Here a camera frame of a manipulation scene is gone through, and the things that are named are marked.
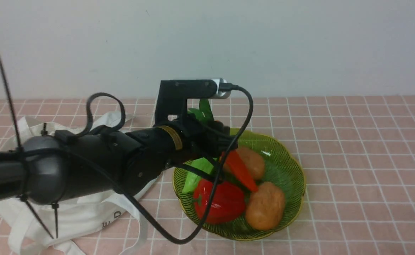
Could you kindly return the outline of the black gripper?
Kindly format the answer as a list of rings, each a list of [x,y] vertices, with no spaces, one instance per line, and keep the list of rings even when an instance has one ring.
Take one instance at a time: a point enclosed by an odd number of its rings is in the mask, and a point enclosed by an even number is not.
[[[237,139],[230,134],[230,127],[220,121],[199,121],[194,115],[181,118],[181,132],[194,152],[213,158],[222,156],[227,150],[235,150]]]

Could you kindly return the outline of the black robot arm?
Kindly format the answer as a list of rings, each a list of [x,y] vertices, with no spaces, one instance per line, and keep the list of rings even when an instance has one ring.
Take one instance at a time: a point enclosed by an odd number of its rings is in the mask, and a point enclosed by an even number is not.
[[[237,141],[219,121],[193,117],[123,133],[100,126],[68,141],[70,132],[21,138],[0,151],[0,201],[24,195],[50,205],[114,190],[134,196],[164,170],[198,158],[217,158]]]

